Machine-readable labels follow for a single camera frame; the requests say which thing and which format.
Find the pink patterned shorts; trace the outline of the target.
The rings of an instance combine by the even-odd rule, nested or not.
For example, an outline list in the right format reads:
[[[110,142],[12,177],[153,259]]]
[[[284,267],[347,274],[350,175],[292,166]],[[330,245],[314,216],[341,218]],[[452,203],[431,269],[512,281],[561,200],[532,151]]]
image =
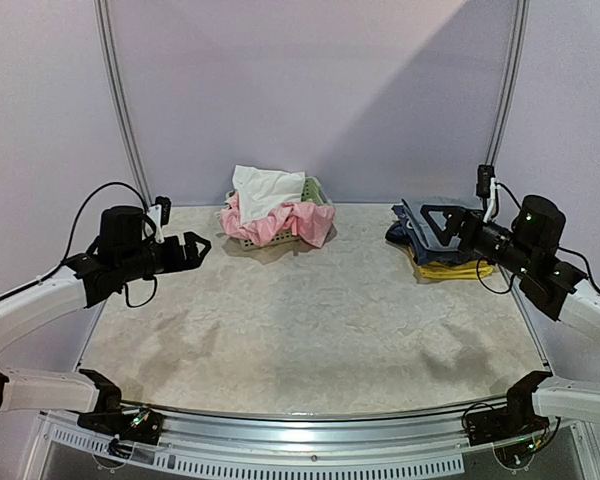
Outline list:
[[[236,240],[249,241],[256,248],[271,244],[282,232],[289,232],[309,245],[321,248],[335,218],[335,207],[313,202],[282,203],[264,218],[241,222],[240,197],[232,195],[219,211],[224,233]]]

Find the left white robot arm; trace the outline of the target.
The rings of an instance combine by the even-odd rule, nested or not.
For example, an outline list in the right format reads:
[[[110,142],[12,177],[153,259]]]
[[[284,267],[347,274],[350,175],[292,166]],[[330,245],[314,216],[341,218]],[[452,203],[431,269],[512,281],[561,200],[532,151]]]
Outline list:
[[[90,309],[114,294],[127,294],[136,280],[199,268],[212,245],[188,231],[165,236],[169,211],[115,206],[100,217],[99,233],[84,253],[56,270],[0,296],[0,353],[29,333],[73,312]],[[89,414],[108,434],[128,426],[119,388],[92,370],[57,373],[0,367],[0,413],[69,410]]]

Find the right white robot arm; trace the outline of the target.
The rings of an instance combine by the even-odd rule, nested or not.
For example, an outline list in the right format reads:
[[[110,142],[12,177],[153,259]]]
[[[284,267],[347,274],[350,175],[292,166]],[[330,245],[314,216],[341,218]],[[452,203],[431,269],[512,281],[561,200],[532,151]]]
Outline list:
[[[557,257],[566,217],[553,202],[526,196],[510,229],[485,212],[464,207],[425,204],[421,214],[442,244],[459,238],[460,251],[518,278],[519,290],[546,317],[600,346],[600,289],[590,272]],[[532,372],[509,388],[505,407],[486,424],[490,430],[517,436],[549,417],[600,424],[600,384]]]

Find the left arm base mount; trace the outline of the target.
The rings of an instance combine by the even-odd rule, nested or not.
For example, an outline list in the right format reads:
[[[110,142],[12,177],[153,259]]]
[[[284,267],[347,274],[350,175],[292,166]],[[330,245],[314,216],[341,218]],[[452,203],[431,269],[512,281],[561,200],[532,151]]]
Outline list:
[[[77,424],[111,438],[107,446],[110,456],[129,459],[137,443],[156,446],[165,416],[148,407],[121,408],[107,412],[81,413]]]

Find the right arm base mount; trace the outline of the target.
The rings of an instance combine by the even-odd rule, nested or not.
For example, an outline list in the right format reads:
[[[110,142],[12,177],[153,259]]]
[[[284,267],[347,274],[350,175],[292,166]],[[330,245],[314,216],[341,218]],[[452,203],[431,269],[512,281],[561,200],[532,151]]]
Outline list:
[[[527,469],[553,442],[562,419],[511,413],[507,407],[478,402],[463,412],[461,426],[472,447],[490,446],[497,463],[514,472]]]

